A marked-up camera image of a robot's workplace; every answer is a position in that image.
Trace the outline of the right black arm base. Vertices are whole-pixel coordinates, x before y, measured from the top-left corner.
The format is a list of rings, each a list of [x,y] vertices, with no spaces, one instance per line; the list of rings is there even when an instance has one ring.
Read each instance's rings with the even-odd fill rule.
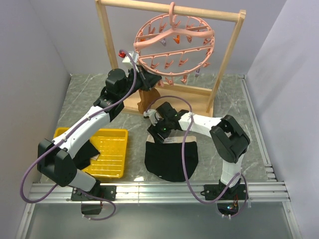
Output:
[[[205,184],[200,195],[207,202],[213,201],[220,196],[224,189],[225,185],[221,182],[219,184]],[[217,202],[218,213],[229,220],[239,215],[246,206],[250,207],[248,186],[240,182],[234,187],[228,188]]]

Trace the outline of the black underwear beige waistband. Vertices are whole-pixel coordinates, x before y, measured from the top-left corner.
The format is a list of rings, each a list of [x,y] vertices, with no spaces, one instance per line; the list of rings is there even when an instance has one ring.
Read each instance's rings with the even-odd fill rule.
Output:
[[[168,137],[164,143],[155,143],[149,135],[146,140],[145,166],[148,172],[168,182],[184,182],[182,167],[182,136]],[[185,165],[190,178],[198,165],[197,140],[188,136],[185,141]]]

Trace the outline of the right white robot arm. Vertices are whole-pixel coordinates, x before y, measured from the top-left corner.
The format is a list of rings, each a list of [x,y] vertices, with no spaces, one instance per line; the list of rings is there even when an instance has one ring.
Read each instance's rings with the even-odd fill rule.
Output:
[[[250,138],[233,116],[212,118],[187,110],[178,112],[168,102],[155,110],[146,110],[143,115],[151,121],[148,132],[156,143],[164,143],[172,130],[188,130],[211,138],[223,160],[219,182],[220,195],[226,199],[236,195],[240,185],[241,163]]]

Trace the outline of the pink round clip hanger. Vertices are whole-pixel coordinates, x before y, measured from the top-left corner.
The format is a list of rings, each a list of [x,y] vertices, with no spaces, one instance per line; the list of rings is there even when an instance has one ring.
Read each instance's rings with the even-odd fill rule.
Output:
[[[174,6],[171,2],[168,13],[145,23],[133,43],[138,63],[169,85],[175,78],[185,84],[190,73],[198,75],[209,66],[215,44],[215,32],[205,20],[177,15]]]

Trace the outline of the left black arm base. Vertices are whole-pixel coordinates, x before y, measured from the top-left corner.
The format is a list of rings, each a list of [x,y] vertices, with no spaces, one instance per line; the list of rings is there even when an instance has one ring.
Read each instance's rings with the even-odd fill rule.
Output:
[[[85,192],[81,189],[73,188],[71,194],[71,202],[81,202],[81,213],[82,216],[93,220],[102,221],[110,218],[116,212],[116,205],[114,201],[116,199],[117,186],[107,185],[99,186],[99,189],[93,190],[92,192]],[[111,213],[104,218],[97,218],[103,209],[104,203],[109,203],[113,209]]]

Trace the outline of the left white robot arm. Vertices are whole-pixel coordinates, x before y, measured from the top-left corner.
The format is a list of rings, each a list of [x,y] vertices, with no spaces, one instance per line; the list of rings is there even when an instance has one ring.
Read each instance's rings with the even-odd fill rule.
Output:
[[[74,158],[80,158],[84,150],[81,157],[84,160],[96,155],[98,151],[89,142],[91,136],[117,117],[127,97],[138,90],[152,89],[161,79],[142,67],[132,68],[128,73],[122,69],[111,70],[89,111],[64,134],[38,145],[37,170],[57,185],[79,188],[87,199],[96,200],[101,193],[98,180],[79,169]]]

